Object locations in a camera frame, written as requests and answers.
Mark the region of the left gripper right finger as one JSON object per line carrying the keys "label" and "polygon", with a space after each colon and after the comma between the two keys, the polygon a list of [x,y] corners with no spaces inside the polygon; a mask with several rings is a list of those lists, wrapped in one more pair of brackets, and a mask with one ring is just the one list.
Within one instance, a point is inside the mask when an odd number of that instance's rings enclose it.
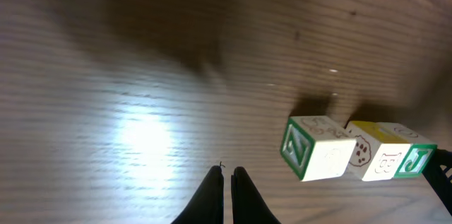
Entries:
{"label": "left gripper right finger", "polygon": [[231,195],[234,224],[280,224],[244,167],[234,169]]}

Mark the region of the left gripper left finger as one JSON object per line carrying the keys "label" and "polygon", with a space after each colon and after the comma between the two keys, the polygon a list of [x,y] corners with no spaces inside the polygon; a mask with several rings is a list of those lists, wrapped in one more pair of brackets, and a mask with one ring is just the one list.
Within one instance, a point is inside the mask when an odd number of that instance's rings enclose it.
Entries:
{"label": "left gripper left finger", "polygon": [[222,168],[214,165],[172,224],[223,224],[223,221],[224,177]]}

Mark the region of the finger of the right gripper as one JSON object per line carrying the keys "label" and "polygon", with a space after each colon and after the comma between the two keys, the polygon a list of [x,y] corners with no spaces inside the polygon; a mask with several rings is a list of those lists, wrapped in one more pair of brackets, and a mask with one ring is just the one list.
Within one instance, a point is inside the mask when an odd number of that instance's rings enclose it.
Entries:
{"label": "finger of the right gripper", "polygon": [[451,213],[451,176],[447,176],[446,173],[450,170],[451,152],[436,149],[422,172],[449,213]]}

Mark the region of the plain white wooden block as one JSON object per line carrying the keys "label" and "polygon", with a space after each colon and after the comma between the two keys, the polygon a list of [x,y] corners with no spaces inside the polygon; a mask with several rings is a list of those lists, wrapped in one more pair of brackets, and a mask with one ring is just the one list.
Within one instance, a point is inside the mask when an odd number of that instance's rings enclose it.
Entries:
{"label": "plain white wooden block", "polygon": [[280,154],[301,182],[341,177],[356,138],[327,116],[292,116]]}

